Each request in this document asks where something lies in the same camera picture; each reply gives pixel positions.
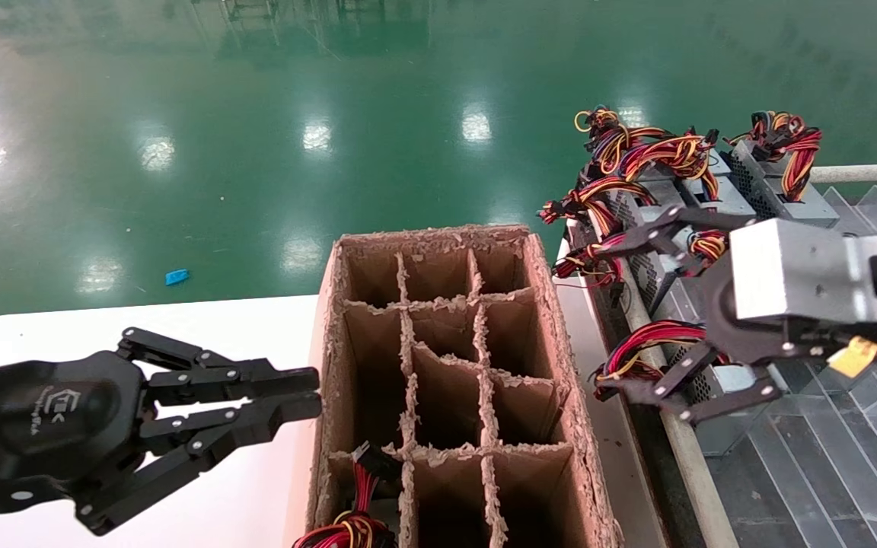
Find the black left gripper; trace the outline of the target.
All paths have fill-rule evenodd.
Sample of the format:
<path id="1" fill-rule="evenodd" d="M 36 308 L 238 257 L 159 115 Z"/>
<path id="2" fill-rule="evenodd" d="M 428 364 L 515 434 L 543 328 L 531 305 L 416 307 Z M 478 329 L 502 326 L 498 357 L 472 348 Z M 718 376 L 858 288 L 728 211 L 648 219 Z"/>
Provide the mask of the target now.
<path id="1" fill-rule="evenodd" d="M 283 424 L 321 414 L 314 368 L 232 360 L 139 327 L 125 330 L 117 355 L 0 365 L 0 514 L 75 499 L 78 521 L 103 537 L 239 448 L 270 443 Z M 163 371 L 146 381 L 131 362 Z M 136 433 L 149 414 L 145 381 L 151 398 L 168 406 L 261 399 L 145 421 Z M 136 469 L 142 452 L 155 459 Z"/>

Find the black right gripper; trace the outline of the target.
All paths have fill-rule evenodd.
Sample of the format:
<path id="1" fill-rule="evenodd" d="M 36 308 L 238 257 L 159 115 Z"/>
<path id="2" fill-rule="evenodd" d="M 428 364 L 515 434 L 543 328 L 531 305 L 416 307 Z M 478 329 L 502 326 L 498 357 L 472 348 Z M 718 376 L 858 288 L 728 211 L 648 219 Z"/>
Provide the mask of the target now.
<path id="1" fill-rule="evenodd" d="M 687 386 L 692 377 L 709 368 L 711 362 L 719 357 L 718 351 L 735 363 L 744 365 L 769 365 L 791 358 L 822 357 L 829 353 L 835 346 L 835 338 L 831 329 L 822 326 L 818 320 L 784 316 L 762 320 L 738 319 L 735 314 L 732 265 L 714 263 L 704 270 L 702 261 L 673 242 L 675 234 L 682 228 L 728 233 L 752 223 L 755 223 L 754 215 L 674 207 L 663 212 L 655 221 L 631 228 L 602 244 L 602 256 L 621 257 L 654 252 L 671 256 L 685 276 L 702 274 L 703 319 L 708 343 L 695 343 L 683 354 L 682 360 L 672 365 L 657 381 L 599 379 L 596 382 L 596 395 L 605 398 L 610 392 L 617 391 L 631 403 L 654 406 L 676 419 L 697 424 L 777 401 L 783 396 L 783 389 L 773 378 L 759 378 L 752 372 L 751 385 L 741 390 L 693 405 L 685 405 L 676 399 L 675 393 Z"/>

